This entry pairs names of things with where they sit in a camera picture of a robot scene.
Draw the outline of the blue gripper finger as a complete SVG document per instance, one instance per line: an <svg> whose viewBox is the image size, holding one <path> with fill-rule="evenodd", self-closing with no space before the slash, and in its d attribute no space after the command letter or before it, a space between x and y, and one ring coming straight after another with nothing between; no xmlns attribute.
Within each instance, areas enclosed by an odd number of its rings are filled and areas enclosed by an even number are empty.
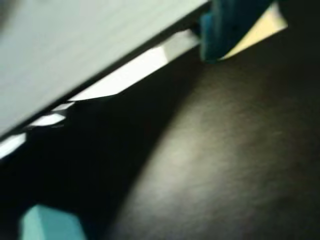
<svg viewBox="0 0 320 240"><path fill-rule="evenodd" d="M212 0L199 23L201 59L213 63L224 57L271 4L271 0Z"/></svg>

